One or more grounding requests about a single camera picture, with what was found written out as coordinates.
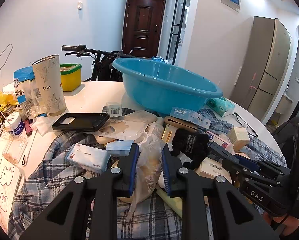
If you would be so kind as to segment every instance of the white jar with blue label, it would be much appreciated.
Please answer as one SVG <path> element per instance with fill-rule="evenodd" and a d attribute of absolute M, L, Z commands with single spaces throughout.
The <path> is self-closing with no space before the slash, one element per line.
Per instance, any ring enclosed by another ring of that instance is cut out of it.
<path fill-rule="evenodd" d="M 13 133 L 16 135 L 20 135 L 24 129 L 25 125 L 20 117 L 19 112 L 14 112 L 7 117 L 5 120 L 5 128 L 8 132 Z"/>

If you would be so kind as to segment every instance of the light switch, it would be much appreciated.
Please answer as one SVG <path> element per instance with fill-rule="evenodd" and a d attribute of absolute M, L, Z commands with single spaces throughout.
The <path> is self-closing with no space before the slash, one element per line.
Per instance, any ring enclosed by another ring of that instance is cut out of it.
<path fill-rule="evenodd" d="M 83 9 L 83 2 L 78 2 L 78 10 L 82 10 Z"/>

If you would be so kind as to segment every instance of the green tissue package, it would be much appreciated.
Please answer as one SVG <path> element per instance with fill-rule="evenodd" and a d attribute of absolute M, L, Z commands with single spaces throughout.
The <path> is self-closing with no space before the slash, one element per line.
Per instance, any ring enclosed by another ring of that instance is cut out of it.
<path fill-rule="evenodd" d="M 217 112 L 221 117 L 230 115 L 234 112 L 235 105 L 224 97 L 210 98 L 207 105 Z"/>

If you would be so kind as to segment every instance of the white plastic bottle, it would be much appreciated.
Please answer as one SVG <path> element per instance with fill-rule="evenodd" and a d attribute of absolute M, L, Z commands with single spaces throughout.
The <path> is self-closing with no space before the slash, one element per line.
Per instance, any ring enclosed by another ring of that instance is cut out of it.
<path fill-rule="evenodd" d="M 146 128 L 145 132 L 148 134 L 154 134 L 158 138 L 162 138 L 163 133 L 164 133 L 164 118 L 158 117 L 156 122 L 150 123 L 148 127 Z"/>

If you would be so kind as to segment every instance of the door frame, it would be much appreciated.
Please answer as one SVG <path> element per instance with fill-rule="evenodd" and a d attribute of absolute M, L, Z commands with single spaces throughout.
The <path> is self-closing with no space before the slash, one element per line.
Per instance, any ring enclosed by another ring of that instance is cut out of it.
<path fill-rule="evenodd" d="M 129 8 L 129 1 L 130 0 L 126 0 L 126 6 L 125 6 L 125 14 L 124 14 L 124 25 L 123 25 L 123 37 L 122 37 L 122 49 L 125 49 L 125 44 L 124 44 L 124 34 L 125 34 L 125 28 L 127 27 L 127 16 L 128 16 L 128 8 Z M 156 54 L 158 54 L 159 52 L 159 46 L 160 46 L 160 41 L 161 41 L 161 36 L 162 36 L 162 25 L 163 25 L 163 19 L 164 19 L 164 13 L 166 10 L 166 0 L 162 0 L 163 1 L 163 11 L 162 11 L 162 15 L 161 15 L 161 21 L 160 21 L 160 25 L 158 28 L 158 32 L 160 34 L 160 38 L 159 38 L 159 42 L 157 44 L 157 48 L 155 48 Z"/>
<path fill-rule="evenodd" d="M 183 6 L 182 14 L 181 14 L 181 21 L 180 21 L 179 24 L 175 24 L 175 25 L 174 25 L 174 20 L 175 20 L 175 16 L 176 16 L 177 2 L 178 2 L 178 0 L 176 0 L 176 2 L 175 2 L 174 15 L 173 15 L 173 21 L 172 21 L 172 27 L 171 27 L 171 33 L 170 33 L 170 38 L 169 38 L 169 42 L 168 42 L 168 52 L 167 52 L 167 54 L 166 54 L 166 59 L 168 60 L 168 54 L 169 54 L 169 51 L 170 51 L 170 46 L 171 46 L 171 41 L 172 41 L 172 35 L 177 35 L 177 39 L 176 39 L 176 47 L 175 47 L 175 51 L 174 51 L 174 56 L 173 56 L 173 63 L 172 63 L 172 65 L 175 64 L 176 54 L 177 54 L 178 45 L 179 45 L 180 37 L 181 37 L 181 31 L 182 31 L 181 23 L 183 24 L 184 14 L 185 14 L 185 6 Z M 173 32 L 173 27 L 175 27 L 175 26 L 179 26 L 178 34 L 176 34 L 176 33 L 172 33 L 172 32 Z"/>

